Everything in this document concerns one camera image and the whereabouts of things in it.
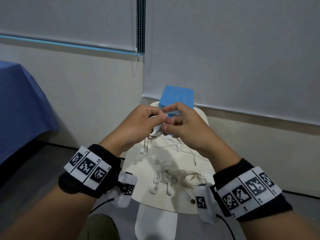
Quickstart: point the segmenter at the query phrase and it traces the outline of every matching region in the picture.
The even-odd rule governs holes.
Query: olive green pants
[[[77,240],[120,240],[120,237],[110,216],[96,214],[87,219]]]

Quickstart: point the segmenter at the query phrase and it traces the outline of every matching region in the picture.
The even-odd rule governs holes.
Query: blue lid
[[[165,107],[176,102],[182,102],[193,109],[193,89],[166,85],[159,105]]]

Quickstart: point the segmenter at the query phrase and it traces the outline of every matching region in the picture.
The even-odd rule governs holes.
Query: black wristband
[[[240,162],[238,162],[237,164],[219,171],[213,176],[216,189],[217,190],[221,189],[227,183],[229,183],[236,177],[249,171],[252,168],[254,168],[254,166],[242,158]],[[272,215],[284,213],[291,210],[293,210],[292,206],[286,201],[285,197],[282,194],[280,194],[274,199],[270,200],[269,202],[263,204],[262,206],[237,218],[237,220],[239,222],[248,222],[254,219],[272,216]]]
[[[97,189],[93,190],[89,188],[71,176],[68,172],[64,172],[60,175],[58,185],[64,192],[69,194],[84,193],[94,198],[100,198],[102,194],[116,186],[119,173],[121,171],[121,161],[100,145],[93,144],[88,149],[111,166],[109,172],[106,174]]]

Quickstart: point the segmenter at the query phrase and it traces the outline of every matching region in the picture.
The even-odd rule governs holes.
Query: hand
[[[178,110],[181,114],[168,119],[166,124],[161,126],[164,135],[172,134],[174,137],[180,137],[188,147],[208,157],[207,150],[215,135],[214,131],[194,109],[180,102],[163,108],[164,112],[174,110]]]
[[[138,105],[99,145],[119,157],[121,153],[146,139],[154,127],[163,124],[168,118],[158,107]]]

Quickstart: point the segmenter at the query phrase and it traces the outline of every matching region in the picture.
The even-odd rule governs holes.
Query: person's right hand
[[[162,132],[172,134],[191,149],[198,151],[202,156],[209,156],[213,138],[217,136],[198,113],[188,106],[178,102],[163,108],[163,112],[178,110],[181,114],[166,120],[161,126]]]

